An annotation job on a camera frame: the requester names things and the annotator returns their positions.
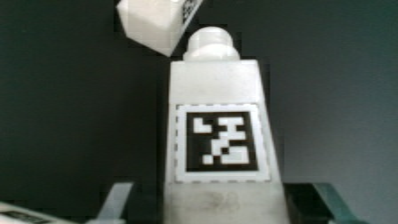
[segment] white plastic object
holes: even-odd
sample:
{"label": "white plastic object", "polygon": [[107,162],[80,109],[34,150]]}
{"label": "white plastic object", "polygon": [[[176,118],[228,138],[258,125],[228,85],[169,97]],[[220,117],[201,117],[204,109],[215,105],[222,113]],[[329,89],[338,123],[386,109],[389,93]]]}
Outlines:
{"label": "white plastic object", "polygon": [[133,183],[116,183],[108,192],[101,211],[96,219],[89,220],[87,224],[124,224],[121,213],[128,201]]}
{"label": "white plastic object", "polygon": [[126,36],[171,56],[203,0],[121,0]]}
{"label": "white plastic object", "polygon": [[0,202],[2,224],[76,224],[64,219]]}
{"label": "white plastic object", "polygon": [[288,224],[256,60],[228,32],[192,35],[171,65],[165,224]]}

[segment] black background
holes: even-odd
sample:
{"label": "black background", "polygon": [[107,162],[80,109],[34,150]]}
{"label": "black background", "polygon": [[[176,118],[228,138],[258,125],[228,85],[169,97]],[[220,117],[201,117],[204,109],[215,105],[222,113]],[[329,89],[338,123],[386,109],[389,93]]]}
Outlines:
{"label": "black background", "polygon": [[[171,59],[124,38],[114,5],[0,3],[0,200],[85,221],[137,181],[128,219],[151,223]],[[396,15],[395,0],[208,0],[172,57],[199,27],[228,29],[270,71],[284,181],[332,182],[375,224],[398,219]]]}

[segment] white block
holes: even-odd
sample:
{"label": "white block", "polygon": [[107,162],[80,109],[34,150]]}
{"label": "white block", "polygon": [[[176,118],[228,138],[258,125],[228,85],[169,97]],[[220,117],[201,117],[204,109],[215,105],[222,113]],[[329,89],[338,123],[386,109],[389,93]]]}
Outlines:
{"label": "white block", "polygon": [[231,43],[199,30],[171,66],[165,224],[290,224],[258,62]]}
{"label": "white block", "polygon": [[50,215],[0,202],[0,223],[2,224],[76,224]]}
{"label": "white block", "polygon": [[121,0],[126,36],[171,56],[203,0]]}

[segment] white surface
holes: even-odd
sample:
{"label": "white surface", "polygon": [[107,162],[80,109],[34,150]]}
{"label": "white surface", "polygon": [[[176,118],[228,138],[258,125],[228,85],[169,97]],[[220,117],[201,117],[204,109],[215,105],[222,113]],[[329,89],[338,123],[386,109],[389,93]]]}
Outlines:
{"label": "white surface", "polygon": [[[187,172],[187,113],[188,112],[249,112],[251,114],[251,126],[252,126],[252,137],[254,137],[254,148],[256,148],[256,158],[258,158],[258,171],[228,171],[228,172]],[[265,143],[263,143],[263,131],[261,131],[261,124],[259,124],[259,112],[256,105],[183,105],[178,106],[178,124],[176,124],[176,131],[178,131],[178,152],[176,152],[176,180],[190,183],[190,182],[228,182],[228,181],[268,181],[270,180],[270,168],[268,168],[268,159],[265,153]],[[233,132],[236,127],[231,127],[233,124],[238,124],[244,120],[242,119],[229,119],[229,124],[226,123],[226,118],[219,119],[219,122],[228,125],[228,131]],[[231,135],[222,137],[220,132],[220,139],[212,140],[212,156],[222,156],[220,149],[229,147],[229,140],[238,140],[244,137],[244,132],[235,132]],[[242,148],[229,148],[235,153],[229,151],[231,156],[222,156],[222,160],[228,163],[242,163],[242,159],[235,158],[236,154],[242,153]]]}
{"label": "white surface", "polygon": [[[185,7],[196,7],[183,21]],[[121,0],[119,17],[128,38],[171,56],[203,0]]]}
{"label": "white surface", "polygon": [[[178,133],[178,128],[181,129],[178,122],[183,120],[180,107],[188,109],[192,106],[206,107],[212,105],[220,108],[228,104],[235,104],[236,107],[251,105],[258,108],[267,154],[263,162],[268,164],[270,180],[267,182],[222,183],[219,181],[217,183],[204,183],[196,181],[194,183],[180,183],[176,157],[185,150],[181,146],[176,147],[181,134]],[[213,59],[212,54],[208,54],[203,60],[172,63],[165,169],[165,224],[290,223],[259,69],[254,60]]]}
{"label": "white surface", "polygon": [[[39,213],[34,212],[32,210],[0,202],[0,213],[2,212],[9,212],[14,211],[21,214],[27,214],[29,216],[32,216],[34,218],[45,219],[48,221],[52,221],[52,224],[75,224],[73,222],[66,221],[64,219]],[[11,218],[9,216],[5,216],[4,214],[0,214],[0,223],[2,224],[32,224],[29,222],[25,222],[21,219]]]}

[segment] dark gray wall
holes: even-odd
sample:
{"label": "dark gray wall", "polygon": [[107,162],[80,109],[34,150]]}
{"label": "dark gray wall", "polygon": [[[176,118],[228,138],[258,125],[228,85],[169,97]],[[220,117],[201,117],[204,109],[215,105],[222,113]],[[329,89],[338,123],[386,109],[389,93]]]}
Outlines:
{"label": "dark gray wall", "polygon": [[[124,38],[114,2],[0,10],[0,200],[84,221],[112,182],[133,180],[128,219],[149,223],[171,60]],[[396,1],[208,0],[188,32],[206,25],[270,64],[284,181],[331,182],[357,216],[395,223]]]}

